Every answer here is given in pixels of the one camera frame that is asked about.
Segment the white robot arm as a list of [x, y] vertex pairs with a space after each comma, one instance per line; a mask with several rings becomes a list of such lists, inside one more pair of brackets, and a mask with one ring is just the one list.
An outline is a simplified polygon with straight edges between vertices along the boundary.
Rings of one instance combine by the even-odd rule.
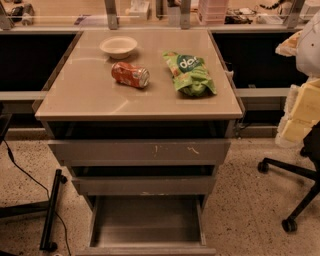
[[320, 11], [301, 31], [279, 44], [276, 53], [294, 56], [297, 70], [308, 77], [301, 86], [291, 85], [277, 128], [276, 144], [292, 147], [320, 121]]

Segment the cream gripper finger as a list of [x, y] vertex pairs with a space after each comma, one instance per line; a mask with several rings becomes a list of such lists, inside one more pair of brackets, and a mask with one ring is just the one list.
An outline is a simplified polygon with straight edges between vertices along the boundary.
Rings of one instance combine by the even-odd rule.
[[320, 79], [292, 85], [287, 95], [275, 143], [281, 147], [299, 144], [320, 121]]

